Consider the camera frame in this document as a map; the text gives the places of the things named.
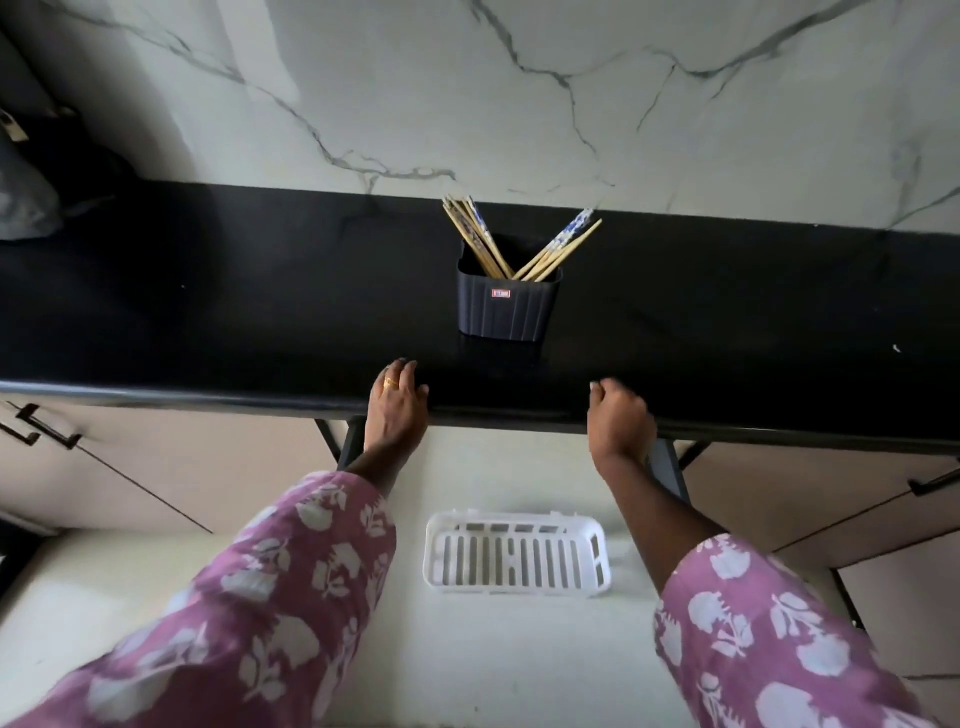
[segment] hand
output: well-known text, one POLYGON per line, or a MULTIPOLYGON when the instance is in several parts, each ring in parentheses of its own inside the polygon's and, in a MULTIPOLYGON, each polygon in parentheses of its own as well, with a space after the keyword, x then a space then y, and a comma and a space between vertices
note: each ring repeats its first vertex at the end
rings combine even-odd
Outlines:
POLYGON ((416 361, 398 359, 376 378, 367 408, 364 452, 384 446, 397 449, 406 458, 417 449, 426 431, 429 388, 426 384, 417 387, 416 369, 416 361))
POLYGON ((657 423, 647 403, 616 379, 590 383, 587 440, 593 465, 602 475, 616 460, 642 465, 657 439, 657 423))

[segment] sleeve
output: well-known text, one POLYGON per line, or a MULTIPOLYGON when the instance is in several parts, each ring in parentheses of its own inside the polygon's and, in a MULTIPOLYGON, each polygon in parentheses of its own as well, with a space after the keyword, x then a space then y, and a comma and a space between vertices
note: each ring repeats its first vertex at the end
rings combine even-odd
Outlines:
POLYGON ((790 569, 729 534, 690 551, 654 614, 657 653, 702 726, 933 728, 790 569))
POLYGON ((312 473, 248 523, 163 617, 69 673, 10 726, 316 724, 395 549, 370 483, 312 473))

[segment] black metal handle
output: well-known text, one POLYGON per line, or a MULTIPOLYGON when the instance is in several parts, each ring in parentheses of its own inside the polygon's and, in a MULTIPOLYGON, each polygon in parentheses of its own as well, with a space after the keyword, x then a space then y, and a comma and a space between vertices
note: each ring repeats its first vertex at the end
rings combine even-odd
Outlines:
POLYGON ((928 480, 926 483, 919 480, 907 480, 906 482, 914 496, 926 496, 929 493, 946 488, 948 485, 960 482, 960 468, 944 473, 940 477, 933 478, 933 480, 928 480))
POLYGON ((29 435, 21 435, 15 429, 11 429, 10 427, 7 427, 3 423, 0 423, 0 430, 6 432, 8 435, 13 437, 14 440, 17 440, 23 443, 28 448, 32 448, 34 446, 34 443, 40 439, 39 432, 31 432, 29 435))
POLYGON ((73 435, 70 435, 70 437, 63 437, 63 435, 61 435, 59 432, 54 430, 51 426, 45 425, 36 417, 34 417, 36 411, 39 408, 40 408, 39 404, 28 404, 17 413, 16 419, 23 420, 23 422, 27 423, 27 425, 29 425, 33 429, 39 430, 40 434, 46 435, 55 443, 57 443, 60 446, 63 446, 66 449, 75 448, 77 446, 77 443, 80 442, 80 438, 82 438, 83 435, 77 432, 73 435))

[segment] woman's right hand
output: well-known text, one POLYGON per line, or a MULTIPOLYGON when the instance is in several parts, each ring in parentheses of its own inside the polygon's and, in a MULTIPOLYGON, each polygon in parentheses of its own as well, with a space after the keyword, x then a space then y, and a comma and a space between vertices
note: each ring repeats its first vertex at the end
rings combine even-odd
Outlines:
POLYGON ((647 403, 616 379, 590 383, 587 440, 593 466, 603 475, 617 461, 642 465, 657 439, 657 423, 647 403))

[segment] white marble backsplash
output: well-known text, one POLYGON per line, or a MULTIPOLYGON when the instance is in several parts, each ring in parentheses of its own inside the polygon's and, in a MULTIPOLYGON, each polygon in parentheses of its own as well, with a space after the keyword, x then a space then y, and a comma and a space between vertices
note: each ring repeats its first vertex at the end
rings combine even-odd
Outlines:
POLYGON ((144 177, 960 233, 957 0, 5 0, 144 177))

